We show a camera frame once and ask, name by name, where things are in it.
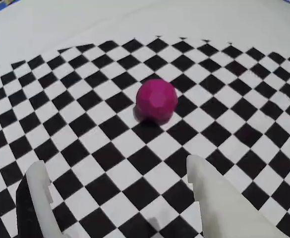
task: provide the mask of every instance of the pink faceted ball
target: pink faceted ball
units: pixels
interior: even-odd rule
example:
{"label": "pink faceted ball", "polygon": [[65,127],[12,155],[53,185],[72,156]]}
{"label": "pink faceted ball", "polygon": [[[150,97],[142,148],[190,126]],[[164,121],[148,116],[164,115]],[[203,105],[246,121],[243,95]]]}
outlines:
{"label": "pink faceted ball", "polygon": [[168,120],[177,103],[174,87],[162,79],[148,80],[136,95],[136,106],[141,115],[157,121]]}

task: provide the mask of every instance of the black and white checkered mat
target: black and white checkered mat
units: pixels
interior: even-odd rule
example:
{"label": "black and white checkered mat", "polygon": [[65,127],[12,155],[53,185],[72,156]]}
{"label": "black and white checkered mat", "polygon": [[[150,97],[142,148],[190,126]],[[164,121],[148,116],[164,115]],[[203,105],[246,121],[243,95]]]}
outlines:
{"label": "black and white checkered mat", "polygon": [[[162,126],[133,114],[148,78],[177,89]],[[290,237],[290,59],[161,37],[0,67],[0,238],[17,236],[15,191],[37,160],[73,237],[201,238],[188,154],[206,158]]]}

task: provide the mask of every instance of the magenta ball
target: magenta ball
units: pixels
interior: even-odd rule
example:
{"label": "magenta ball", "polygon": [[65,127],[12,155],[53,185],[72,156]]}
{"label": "magenta ball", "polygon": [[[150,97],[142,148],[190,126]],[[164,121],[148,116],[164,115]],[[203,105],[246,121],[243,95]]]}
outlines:
{"label": "magenta ball", "polygon": [[136,106],[141,115],[157,121],[168,120],[177,103],[174,87],[162,79],[148,80],[136,95]]}

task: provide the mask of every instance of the checkerboard pattern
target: checkerboard pattern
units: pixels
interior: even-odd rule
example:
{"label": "checkerboard pattern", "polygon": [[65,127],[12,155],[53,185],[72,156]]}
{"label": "checkerboard pattern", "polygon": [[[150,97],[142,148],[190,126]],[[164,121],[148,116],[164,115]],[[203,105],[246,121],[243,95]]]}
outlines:
{"label": "checkerboard pattern", "polygon": [[[143,82],[178,95],[169,122],[134,116]],[[0,67],[0,238],[43,160],[60,229],[80,238],[201,238],[186,156],[214,165],[290,237],[290,58],[186,38],[105,41]]]}

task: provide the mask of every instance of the white surface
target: white surface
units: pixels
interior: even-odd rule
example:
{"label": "white surface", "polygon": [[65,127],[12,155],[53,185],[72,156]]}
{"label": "white surface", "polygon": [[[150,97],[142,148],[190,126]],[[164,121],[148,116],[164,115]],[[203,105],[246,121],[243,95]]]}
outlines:
{"label": "white surface", "polygon": [[282,0],[22,0],[0,12],[0,65],[113,36],[175,35],[290,57]]}

